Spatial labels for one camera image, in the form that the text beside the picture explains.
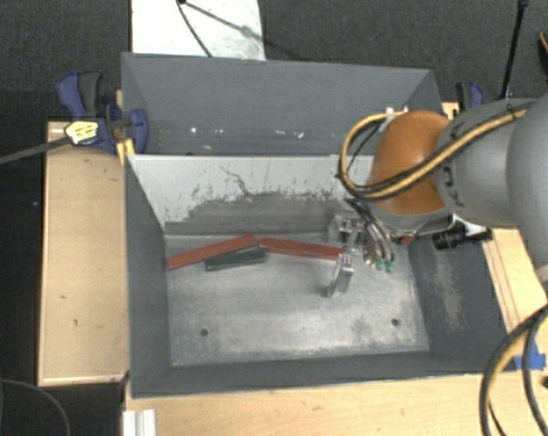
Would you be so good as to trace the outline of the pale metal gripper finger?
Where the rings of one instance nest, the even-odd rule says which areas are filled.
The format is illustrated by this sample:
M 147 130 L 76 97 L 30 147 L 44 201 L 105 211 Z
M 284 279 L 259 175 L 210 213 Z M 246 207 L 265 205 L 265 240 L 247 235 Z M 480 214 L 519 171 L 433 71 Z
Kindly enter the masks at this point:
M 350 255 L 342 254 L 344 256 L 344 271 L 343 271 L 343 277 L 342 277 L 342 283 L 340 287 L 340 292 L 336 294 L 342 294 L 346 293 L 350 284 L 350 281 L 352 280 L 354 276 L 354 266 L 353 266 L 353 260 Z
M 325 295 L 335 295 L 336 293 L 340 292 L 343 271 L 344 271 L 344 256 L 340 255 L 336 260 L 331 281 L 328 284 L 328 286 L 325 288 L 325 291 L 324 291 Z

